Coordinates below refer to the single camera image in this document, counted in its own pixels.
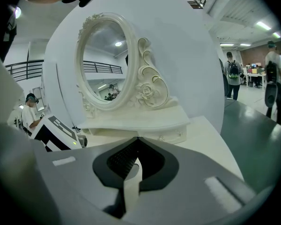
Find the desk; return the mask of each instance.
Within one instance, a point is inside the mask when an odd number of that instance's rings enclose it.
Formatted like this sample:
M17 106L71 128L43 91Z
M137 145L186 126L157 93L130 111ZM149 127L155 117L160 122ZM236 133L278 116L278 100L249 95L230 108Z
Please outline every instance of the desk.
M204 116L190 118L189 120L191 123L187 125L187 140L175 145L208 156L241 180L244 180L229 147L211 123Z
M229 147L211 123L204 116L191 118L189 121L190 124L188 124L186 128L186 141L174 145L200 152L219 163L241 180L244 180ZM86 135L89 141L87 147L104 145L106 143L117 142L122 139L131 139L137 136L137 132L135 131L115 129L102 129L102 131L99 131L96 135L81 134Z
M248 87L248 76L250 77L250 82L251 82L251 77L262 77L262 90L264 91L264 77L266 76L266 74L245 73L244 75L246 76L247 87Z

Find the backpack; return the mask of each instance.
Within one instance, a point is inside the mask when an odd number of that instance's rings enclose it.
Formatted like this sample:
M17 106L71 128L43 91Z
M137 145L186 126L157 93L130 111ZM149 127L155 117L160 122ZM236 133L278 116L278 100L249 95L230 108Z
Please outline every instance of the backpack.
M266 65L266 80L267 82L274 82L277 81L277 64L273 63L272 61L269 61L269 63Z
M238 65L235 63L235 60L233 62L229 62L228 65L228 76L230 79L237 79L239 78L239 68Z

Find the carved rose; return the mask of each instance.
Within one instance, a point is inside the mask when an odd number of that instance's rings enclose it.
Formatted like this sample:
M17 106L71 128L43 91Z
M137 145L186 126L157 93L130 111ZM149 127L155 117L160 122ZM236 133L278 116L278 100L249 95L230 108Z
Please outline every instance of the carved rose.
M90 105L89 105L89 104L84 103L83 106L84 106L84 109L85 109L86 111L90 111Z
M140 98L150 99L154 96L154 89L152 88L150 83L145 83L143 85L139 84L136 86L137 91L139 92Z

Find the mirror frame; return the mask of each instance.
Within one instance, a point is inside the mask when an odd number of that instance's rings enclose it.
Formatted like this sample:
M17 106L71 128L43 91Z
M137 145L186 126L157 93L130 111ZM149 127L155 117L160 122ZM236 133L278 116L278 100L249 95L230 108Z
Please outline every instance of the mirror frame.
M96 97L96 94L91 89L90 85L85 82L86 76L83 68L83 54L85 45L92 34L92 29L95 25L104 21L111 21L117 23L124 32L128 48L128 70L124 82L124 87L115 100L105 101ZM83 23L82 29L78 34L78 41L76 45L76 57L75 57L75 70L79 89L89 103L97 107L100 110L112 111L116 110L130 99L133 90L134 83L137 79L137 72L139 68L139 51L138 41L134 35L134 31L130 24L122 16L115 13L101 13L95 14L92 17L88 17Z

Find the white t-shirt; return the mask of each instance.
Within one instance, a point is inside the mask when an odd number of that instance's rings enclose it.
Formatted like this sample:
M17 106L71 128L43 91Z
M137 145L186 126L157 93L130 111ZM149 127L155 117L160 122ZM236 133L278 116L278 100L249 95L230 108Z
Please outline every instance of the white t-shirt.
M274 51L270 51L266 55L266 65L269 63L269 61L272 61L272 63L277 64L277 82L281 83L281 75L279 69L281 69L281 58L280 56L275 53Z
M111 89L111 94L112 94L114 97L117 97L119 93L120 93L120 90L119 90L119 89L117 89L117 88Z
M235 61L236 65L238 66L238 70L239 70L239 73L244 73L244 70L243 70L243 67L239 64L238 61ZM226 72L226 77L228 79L228 83L230 85L240 85L240 77L236 78L236 79L232 79L232 78L229 78L229 71L228 71L228 68L229 68L229 63L228 61L226 61L224 63L224 71Z
M33 133L35 127L30 128L29 126L36 121L36 115L34 114L33 110L27 106L24 105L23 110L22 110L22 121L23 121L23 126L26 127L30 132Z

